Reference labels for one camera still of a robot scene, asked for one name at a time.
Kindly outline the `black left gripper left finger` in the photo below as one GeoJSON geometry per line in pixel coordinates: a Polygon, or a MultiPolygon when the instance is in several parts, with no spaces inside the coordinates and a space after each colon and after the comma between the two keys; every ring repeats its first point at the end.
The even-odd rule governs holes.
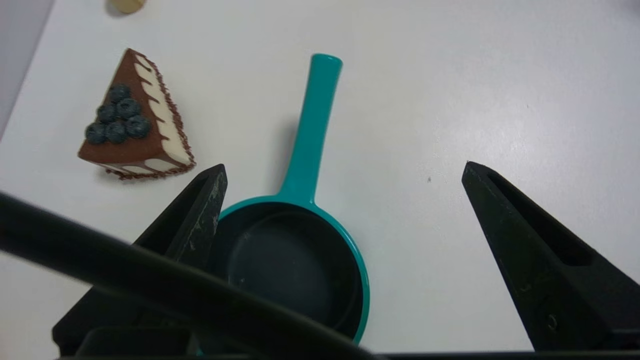
{"type": "MultiPolygon", "coordinates": [[[[227,190],[226,167],[201,171],[135,246],[203,271],[227,190]]],[[[198,335],[179,321],[91,288],[52,328],[62,357],[194,356],[198,335]]]]}

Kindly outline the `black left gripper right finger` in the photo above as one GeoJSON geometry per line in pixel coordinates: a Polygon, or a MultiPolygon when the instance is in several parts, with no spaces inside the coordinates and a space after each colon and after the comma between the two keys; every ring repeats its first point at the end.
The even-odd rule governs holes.
{"type": "Polygon", "coordinates": [[[461,178],[536,351],[637,351],[640,287],[501,174],[461,178]]]}

